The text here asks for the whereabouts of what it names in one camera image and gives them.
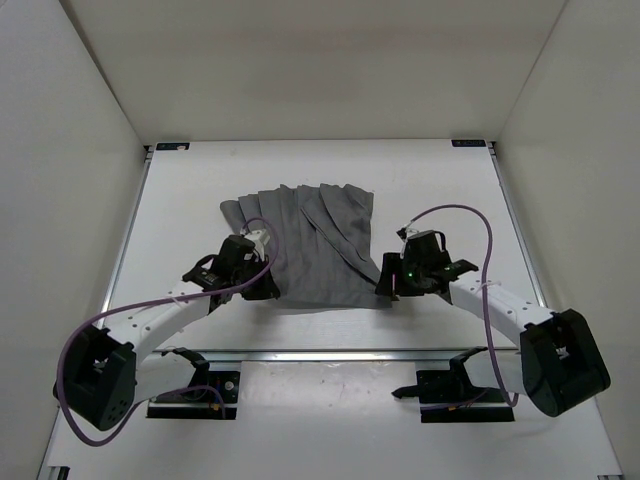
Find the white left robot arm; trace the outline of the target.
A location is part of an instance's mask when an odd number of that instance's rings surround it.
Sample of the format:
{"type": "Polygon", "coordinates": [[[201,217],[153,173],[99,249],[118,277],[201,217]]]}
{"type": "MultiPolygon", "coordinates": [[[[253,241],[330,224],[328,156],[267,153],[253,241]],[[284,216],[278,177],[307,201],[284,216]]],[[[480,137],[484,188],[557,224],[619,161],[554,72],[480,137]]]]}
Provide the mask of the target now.
{"type": "Polygon", "coordinates": [[[66,341],[53,387],[66,420],[80,416],[99,431],[120,426],[140,403],[162,395],[213,395],[205,358],[186,347],[156,350],[185,327],[239,295],[248,301],[280,295],[270,269],[277,245],[266,230],[228,236],[164,297],[113,309],[104,325],[89,320],[66,341]]]}

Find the grey pleated skirt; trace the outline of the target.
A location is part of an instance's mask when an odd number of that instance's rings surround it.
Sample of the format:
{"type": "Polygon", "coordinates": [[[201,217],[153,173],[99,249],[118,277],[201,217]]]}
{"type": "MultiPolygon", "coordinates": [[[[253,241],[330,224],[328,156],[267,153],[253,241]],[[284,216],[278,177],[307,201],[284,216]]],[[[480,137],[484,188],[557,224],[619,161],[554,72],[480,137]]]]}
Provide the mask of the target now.
{"type": "Polygon", "coordinates": [[[281,185],[225,200],[220,210],[238,233],[269,222],[279,239],[268,251],[281,299],[300,308],[383,310],[375,293],[380,270],[371,258],[374,194],[351,184],[281,185]]]}

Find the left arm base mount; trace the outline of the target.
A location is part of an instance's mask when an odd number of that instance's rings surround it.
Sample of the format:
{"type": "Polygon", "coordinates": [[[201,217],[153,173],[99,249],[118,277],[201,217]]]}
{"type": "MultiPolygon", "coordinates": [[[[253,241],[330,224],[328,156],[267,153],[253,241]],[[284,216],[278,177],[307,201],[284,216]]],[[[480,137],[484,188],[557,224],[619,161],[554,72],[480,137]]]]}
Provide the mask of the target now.
{"type": "Polygon", "coordinates": [[[188,391],[153,397],[147,406],[149,419],[235,420],[240,393],[240,366],[216,367],[201,353],[186,348],[163,351],[161,357],[179,356],[195,369],[188,391]]]}

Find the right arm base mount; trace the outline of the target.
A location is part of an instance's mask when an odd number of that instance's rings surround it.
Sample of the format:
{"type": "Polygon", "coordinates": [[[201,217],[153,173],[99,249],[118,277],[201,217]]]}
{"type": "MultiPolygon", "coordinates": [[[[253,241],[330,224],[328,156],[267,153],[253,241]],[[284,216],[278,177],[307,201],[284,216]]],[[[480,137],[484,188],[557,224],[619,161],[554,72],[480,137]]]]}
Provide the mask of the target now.
{"type": "Polygon", "coordinates": [[[513,422],[513,408],[500,391],[473,386],[464,369],[469,359],[486,352],[486,347],[475,347],[450,359],[447,370],[418,370],[414,385],[399,387],[391,395],[396,400],[417,398],[423,424],[513,422]]]}

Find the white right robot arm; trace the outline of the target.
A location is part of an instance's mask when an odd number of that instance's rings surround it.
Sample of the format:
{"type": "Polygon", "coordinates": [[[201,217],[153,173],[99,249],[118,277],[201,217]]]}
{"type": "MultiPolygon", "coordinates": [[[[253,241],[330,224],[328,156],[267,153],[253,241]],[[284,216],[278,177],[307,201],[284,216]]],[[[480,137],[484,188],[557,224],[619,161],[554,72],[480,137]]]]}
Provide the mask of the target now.
{"type": "Polygon", "coordinates": [[[400,252],[383,256],[376,294],[437,295],[483,321],[515,346],[498,353],[488,340],[449,361],[416,385],[393,391],[397,399],[419,397],[429,409],[457,409],[494,393],[526,396],[543,414],[557,417],[607,390],[611,377],[585,317],[534,305],[483,279],[478,266],[451,259],[439,231],[415,233],[400,252]]]}

